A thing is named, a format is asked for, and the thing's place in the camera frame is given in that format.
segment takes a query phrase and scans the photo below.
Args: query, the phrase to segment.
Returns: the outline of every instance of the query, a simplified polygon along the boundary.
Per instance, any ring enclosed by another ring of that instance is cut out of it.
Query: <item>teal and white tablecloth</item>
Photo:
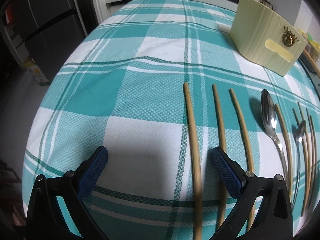
[[[104,145],[109,162],[84,202],[108,237],[192,239],[184,82],[189,83],[201,154],[203,240],[215,231],[219,205],[218,176],[208,158],[210,149],[219,144],[213,83],[220,95],[228,155],[244,170],[244,146],[230,88],[244,113],[257,175],[283,174],[275,145],[261,124],[262,89],[282,109],[293,174],[297,151],[292,108],[298,111],[297,101],[313,116],[320,152],[320,103],[305,71],[296,63],[281,77],[244,59],[228,35],[234,15],[190,0],[134,0],[100,24],[61,68],[36,114],[23,168],[25,211],[38,174],[56,177],[75,170]],[[277,132],[284,145],[279,126]],[[300,218],[305,188],[302,148],[300,152],[295,229],[306,219]],[[226,215],[235,202],[227,199]],[[71,231],[76,232],[61,198],[59,203]]]

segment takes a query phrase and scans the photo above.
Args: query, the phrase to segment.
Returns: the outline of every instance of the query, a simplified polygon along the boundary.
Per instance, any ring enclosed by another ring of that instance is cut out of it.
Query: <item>black refrigerator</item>
[[[92,0],[11,0],[11,8],[18,33],[49,81],[98,25]]]

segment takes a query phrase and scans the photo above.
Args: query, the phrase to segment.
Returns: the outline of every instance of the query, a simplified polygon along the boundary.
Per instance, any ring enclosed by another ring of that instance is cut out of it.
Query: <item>small spoon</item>
[[[299,181],[300,181],[300,150],[299,150],[299,145],[303,139],[303,135],[306,132],[306,120],[302,120],[302,122],[299,124],[298,129],[295,133],[294,136],[294,141],[296,143],[297,146],[297,154],[298,154],[298,158],[297,158],[297,181],[296,181],[296,189],[294,190],[294,194],[293,194],[293,200],[291,203],[291,207],[292,210],[294,208],[294,205],[296,203],[297,200],[297,195],[298,195],[298,189],[299,189]]]
[[[284,180],[288,187],[288,169],[287,163],[285,162],[284,153],[282,149],[282,144],[276,134],[277,120],[276,120],[276,110],[273,100],[269,92],[265,89],[261,91],[261,113],[262,122],[266,134],[273,140],[280,155],[280,160],[282,163],[282,169],[284,173]]]

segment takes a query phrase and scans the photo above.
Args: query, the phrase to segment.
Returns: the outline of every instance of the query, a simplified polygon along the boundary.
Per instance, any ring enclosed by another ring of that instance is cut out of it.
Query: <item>metal screw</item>
[[[42,174],[38,175],[36,180],[41,181],[44,178],[44,176]]]
[[[249,178],[252,178],[254,176],[254,173],[252,171],[247,171],[245,173]]]
[[[69,177],[72,177],[74,174],[75,174],[74,171],[67,171],[67,172],[64,174],[64,176],[67,177],[67,178],[69,178]]]
[[[276,178],[277,178],[278,180],[283,180],[283,177],[282,177],[281,174],[277,174],[277,175],[276,175]]]

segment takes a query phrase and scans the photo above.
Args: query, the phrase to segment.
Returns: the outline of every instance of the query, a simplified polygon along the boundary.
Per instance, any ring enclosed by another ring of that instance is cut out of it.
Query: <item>silver spoon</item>
[[[263,89],[261,91],[261,113],[262,122],[266,134],[274,141],[278,153],[280,155],[280,160],[282,163],[282,169],[284,173],[284,180],[288,187],[288,169],[287,163],[285,162],[284,153],[282,149],[282,144],[276,134],[277,120],[276,120],[276,110],[273,100],[267,90]]]
[[[300,150],[299,150],[299,145],[303,139],[303,135],[306,132],[306,120],[302,120],[302,122],[299,124],[298,129],[295,133],[294,136],[294,141],[296,143],[297,146],[297,181],[296,181],[296,189],[294,190],[294,194],[293,194],[293,200],[292,200],[292,210],[294,208],[294,205],[296,203],[297,200],[297,195],[298,195],[298,189],[299,189],[299,181],[300,181]]]

